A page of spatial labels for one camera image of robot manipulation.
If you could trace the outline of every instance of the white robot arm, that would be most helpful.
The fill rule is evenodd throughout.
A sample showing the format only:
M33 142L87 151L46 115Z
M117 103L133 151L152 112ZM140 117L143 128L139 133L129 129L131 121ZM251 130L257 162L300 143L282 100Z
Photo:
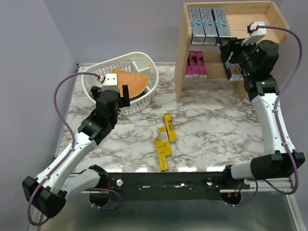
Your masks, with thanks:
M70 143L44 171L35 178L27 177L22 183L26 199L33 200L32 204L48 218L54 217L69 197L95 187L101 176L107 174L99 166L91 166L68 179L78 163L114 129L119 109L130 105L128 86L123 85L123 97L120 97L116 74L107 74L101 87L94 86L91 91L96 108L78 128L74 149Z
M244 88L257 112L264 139L265 156L229 166L233 179L289 177L294 172L291 158L297 168L305 161L304 154L296 152L289 138L277 101L279 88L270 74L279 57L279 46L269 40L259 42L266 35L264 25L264 22L254 22L247 27L250 37L232 38L220 47L222 61L239 64L241 68Z

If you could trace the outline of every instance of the screw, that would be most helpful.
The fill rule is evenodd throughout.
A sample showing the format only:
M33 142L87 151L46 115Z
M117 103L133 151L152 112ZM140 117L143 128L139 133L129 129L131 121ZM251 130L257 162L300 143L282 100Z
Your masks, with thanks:
M249 185L250 184L250 180L244 179L244 184L245 185Z
M121 186L123 185L123 180L118 179L118 180L116 181L116 184L117 184L117 186L121 187Z

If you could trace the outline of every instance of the magenta product box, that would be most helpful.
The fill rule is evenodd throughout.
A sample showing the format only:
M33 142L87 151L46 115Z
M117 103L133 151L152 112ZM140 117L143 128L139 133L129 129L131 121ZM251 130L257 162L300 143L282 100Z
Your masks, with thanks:
M187 64L186 64L184 79L192 79L192 77L193 76L192 76L191 64L189 62L189 58L187 58Z
M197 56L197 63L198 63L198 69L199 69L199 78L205 79L207 78L207 70L206 66L203 61L203 52L202 51L196 51Z
M200 74L199 74L196 52L190 51L188 57L189 57L189 62L191 64L192 78L199 78Z

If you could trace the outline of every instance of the gray wall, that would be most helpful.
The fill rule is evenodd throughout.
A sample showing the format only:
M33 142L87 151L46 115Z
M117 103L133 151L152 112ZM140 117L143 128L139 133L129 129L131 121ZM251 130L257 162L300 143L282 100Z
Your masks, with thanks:
M132 51L156 62L175 62L182 6L190 1L197 0L44 0L78 63Z
M52 161L62 124L52 103L60 79L76 71L42 0L0 1L0 230L27 230L21 183ZM68 106L72 82L58 97Z
M290 28L300 36L303 42L304 58L302 65L294 81L282 97L281 107L290 138L296 150L304 152L306 158L308 156L308 33L304 28L307 26L308 20L307 7L308 2L306 0L284 0L280 6L280 10L289 23ZM277 68L273 74L282 89L298 60L298 45L293 36L290 35L279 53L280 57L276 64ZM299 169L299 176L300 185L295 197L305 226L308 228L308 163L305 163Z

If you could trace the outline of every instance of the yellow battery pack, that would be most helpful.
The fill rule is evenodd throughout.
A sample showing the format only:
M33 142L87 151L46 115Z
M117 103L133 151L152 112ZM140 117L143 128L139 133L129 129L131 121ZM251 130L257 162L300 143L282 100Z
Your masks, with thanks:
M162 143L163 143L165 156L172 155L172 150L171 150L171 146L170 146L166 127L159 128L159 133L160 133L160 138L161 138Z
M166 160L166 157L165 157L165 152L164 152L162 140L156 139L155 145L156 145L156 149L157 149L157 153L158 153L158 161L159 161L159 165L160 165L160 170L166 171L166 170L168 170L168 164L167 164L167 160Z
M165 123L166 123L167 132L168 132L168 136L169 136L169 141L175 142L177 140L177 137L175 135L175 130L173 129L171 114L165 113L164 117L165 117Z

